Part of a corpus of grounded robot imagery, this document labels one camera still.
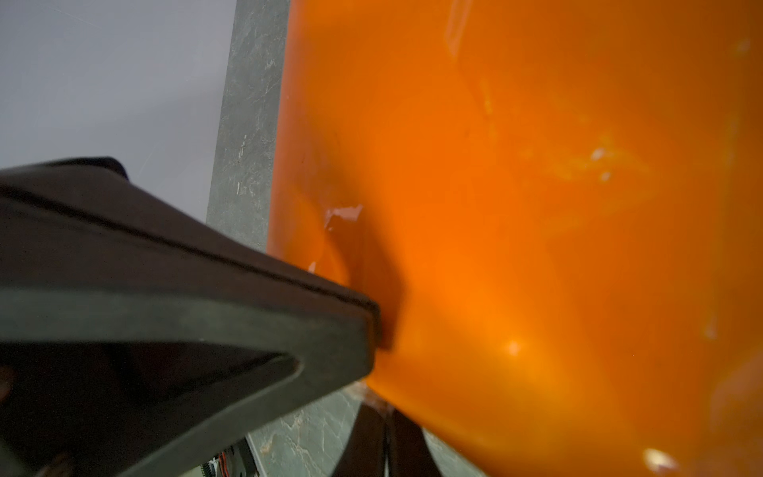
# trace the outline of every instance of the wire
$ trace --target wire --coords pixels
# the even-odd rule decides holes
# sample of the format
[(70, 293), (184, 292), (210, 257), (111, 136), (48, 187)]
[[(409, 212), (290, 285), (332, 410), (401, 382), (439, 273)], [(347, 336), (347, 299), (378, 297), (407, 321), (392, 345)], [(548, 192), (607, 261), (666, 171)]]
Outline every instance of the wire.
[(228, 459), (225, 456), (225, 451), (219, 454), (219, 460), (220, 460), (220, 471), (222, 472), (223, 477), (230, 477), (230, 473), (228, 472)]

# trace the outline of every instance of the white wall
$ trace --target white wall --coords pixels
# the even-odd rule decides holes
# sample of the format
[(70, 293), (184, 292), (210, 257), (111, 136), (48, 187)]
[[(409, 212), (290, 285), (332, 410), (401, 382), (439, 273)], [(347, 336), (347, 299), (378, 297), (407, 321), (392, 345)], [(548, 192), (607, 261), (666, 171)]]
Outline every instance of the white wall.
[(0, 0), (0, 167), (113, 156), (203, 221), (236, 0)]

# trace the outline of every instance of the orange plastic surface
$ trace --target orange plastic surface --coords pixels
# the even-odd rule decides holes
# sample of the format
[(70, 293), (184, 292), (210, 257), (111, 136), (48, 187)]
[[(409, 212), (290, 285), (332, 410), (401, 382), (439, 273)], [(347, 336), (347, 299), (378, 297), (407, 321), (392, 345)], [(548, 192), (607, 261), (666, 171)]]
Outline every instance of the orange plastic surface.
[(494, 476), (763, 472), (760, 3), (292, 0), (269, 252)]

